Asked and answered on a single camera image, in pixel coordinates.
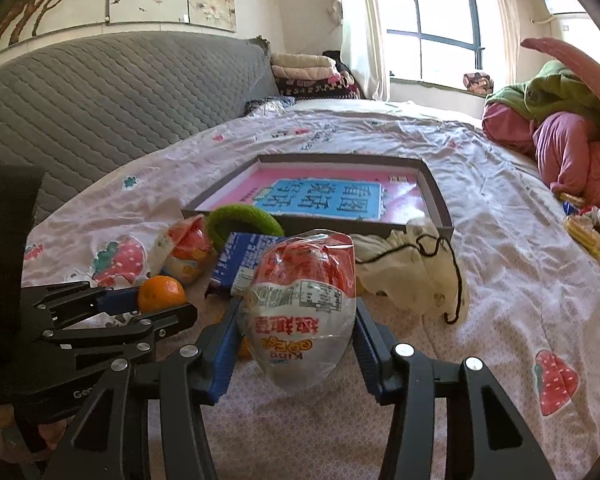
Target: white air conditioner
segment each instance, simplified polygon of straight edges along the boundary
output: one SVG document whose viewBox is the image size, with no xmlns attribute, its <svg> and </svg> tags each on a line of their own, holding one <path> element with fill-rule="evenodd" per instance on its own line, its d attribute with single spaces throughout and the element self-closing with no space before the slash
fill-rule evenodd
<svg viewBox="0 0 600 480">
<path fill-rule="evenodd" d="M 547 10 L 552 15 L 586 14 L 587 11 L 578 0 L 544 0 Z"/>
</svg>

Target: sheer curtain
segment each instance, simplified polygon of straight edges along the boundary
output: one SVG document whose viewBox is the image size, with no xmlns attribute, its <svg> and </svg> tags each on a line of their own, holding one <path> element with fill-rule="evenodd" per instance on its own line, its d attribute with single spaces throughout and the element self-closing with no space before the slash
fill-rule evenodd
<svg viewBox="0 0 600 480">
<path fill-rule="evenodd" d="M 520 17 L 516 0 L 495 0 L 502 24 L 504 40 L 504 67 L 501 72 L 504 85 L 516 82 L 516 66 L 520 54 Z"/>
<path fill-rule="evenodd" d="M 384 62 L 384 29 L 380 0 L 341 0 L 341 58 L 362 86 L 367 99 L 389 99 L 389 73 Z"/>
</svg>

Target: silver screw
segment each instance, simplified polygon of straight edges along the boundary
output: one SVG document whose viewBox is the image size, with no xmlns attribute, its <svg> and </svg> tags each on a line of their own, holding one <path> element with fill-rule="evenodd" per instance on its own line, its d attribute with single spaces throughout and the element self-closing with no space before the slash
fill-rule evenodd
<svg viewBox="0 0 600 480">
<path fill-rule="evenodd" d="M 474 372 L 482 370 L 482 361 L 477 357 L 468 357 L 466 361 L 464 361 L 464 364 L 466 364 L 466 367 L 469 368 L 469 370 L 473 370 Z"/>
<path fill-rule="evenodd" d="M 123 358 L 119 358 L 119 359 L 114 359 L 114 361 L 111 363 L 111 369 L 114 372 L 121 372 L 122 370 L 126 369 L 126 367 L 129 366 L 129 363 L 126 362 L 126 359 Z"/>
<path fill-rule="evenodd" d="M 198 350 L 198 347 L 195 345 L 184 345 L 180 349 L 180 355 L 182 357 L 193 357 L 195 355 L 198 355 L 199 351 L 200 350 Z"/>
<path fill-rule="evenodd" d="M 411 357 L 415 353 L 413 346 L 407 345 L 407 343 L 397 344 L 394 350 L 400 357 Z"/>
</svg>

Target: white bed sheet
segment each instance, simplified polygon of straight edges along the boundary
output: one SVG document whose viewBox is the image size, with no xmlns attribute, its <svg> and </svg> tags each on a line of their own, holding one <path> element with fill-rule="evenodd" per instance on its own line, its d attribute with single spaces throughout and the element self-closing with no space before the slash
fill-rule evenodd
<svg viewBox="0 0 600 480">
<path fill-rule="evenodd" d="M 413 104 L 341 101 L 222 124 L 112 172 L 37 226 L 24 285 L 90 278 L 95 255 L 112 240 L 133 237 L 147 252 L 157 233 L 180 218 L 181 205 L 256 153 L 421 157 L 456 226 L 453 243 L 471 296 L 468 319 L 447 326 L 384 298 L 365 301 L 376 321 L 430 357 L 483 358 L 558 480 L 580 480 L 600 454 L 600 258 L 563 230 L 562 208 L 531 161 L 491 144 L 478 126 L 468 116 Z M 203 299 L 207 279 L 187 291 L 199 322 L 162 342 L 160 357 L 195 341 L 224 308 L 217 298 Z M 554 352 L 579 377 L 570 402 L 550 416 L 541 415 L 536 391 L 541 350 Z M 156 404 L 152 478 L 162 480 Z M 366 392 L 349 349 L 327 380 L 295 396 L 275 389 L 255 363 L 240 363 L 228 393 L 203 413 L 222 480 L 366 480 L 378 476 L 392 409 Z M 443 477 L 445 433 L 444 420 L 437 421 L 434 478 Z"/>
</svg>

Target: black drawstring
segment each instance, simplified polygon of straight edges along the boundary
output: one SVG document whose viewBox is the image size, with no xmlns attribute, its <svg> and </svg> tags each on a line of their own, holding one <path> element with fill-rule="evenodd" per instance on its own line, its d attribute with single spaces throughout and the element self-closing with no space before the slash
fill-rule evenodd
<svg viewBox="0 0 600 480">
<path fill-rule="evenodd" d="M 420 242 L 420 240 L 422 240 L 423 238 L 432 238 L 433 240 L 436 241 L 436 248 L 433 252 L 428 253 L 427 250 L 424 248 L 424 246 Z M 373 258 L 366 260 L 366 261 L 361 261 L 356 258 L 356 263 L 361 264 L 361 265 L 372 264 L 372 263 L 377 262 L 381 258 L 388 256 L 389 254 L 397 253 L 398 251 L 401 251 L 406 248 L 416 249 L 420 253 L 420 255 L 424 256 L 425 258 L 433 258 L 434 256 L 436 256 L 438 254 L 438 251 L 440 250 L 440 247 L 442 246 L 443 242 L 446 242 L 446 246 L 451 251 L 451 258 L 454 262 L 454 267 L 456 268 L 456 278 L 458 279 L 458 304 L 456 304 L 456 316 L 451 321 L 449 321 L 449 314 L 445 312 L 446 324 L 453 325 L 456 321 L 458 321 L 458 318 L 460 317 L 460 306 L 462 303 L 462 276 L 460 274 L 460 267 L 458 266 L 458 261 L 456 260 L 456 253 L 454 252 L 453 247 L 446 240 L 446 238 L 442 238 L 442 237 L 436 238 L 435 236 L 424 233 L 423 235 L 420 235 L 419 237 L 416 238 L 417 245 L 405 243 L 404 245 L 401 245 L 399 247 L 394 247 L 393 249 L 390 249 L 385 253 L 378 254 L 378 256 L 374 256 Z"/>
</svg>

